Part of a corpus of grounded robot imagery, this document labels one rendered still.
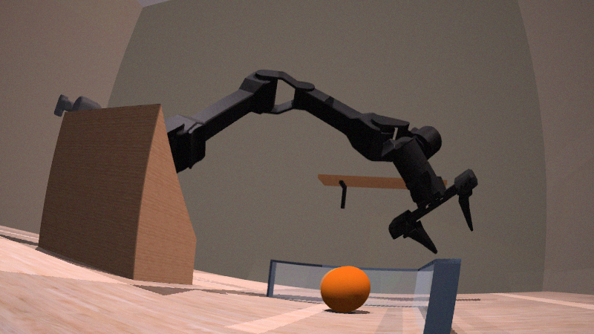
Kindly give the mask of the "low clear corner walls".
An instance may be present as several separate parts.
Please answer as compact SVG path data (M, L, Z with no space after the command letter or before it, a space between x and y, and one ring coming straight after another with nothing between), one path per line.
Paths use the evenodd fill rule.
M332 269L335 268L272 262L269 297L326 304L319 286L324 275ZM362 271L369 278L371 291L361 307L412 308L423 334L434 264L415 272Z

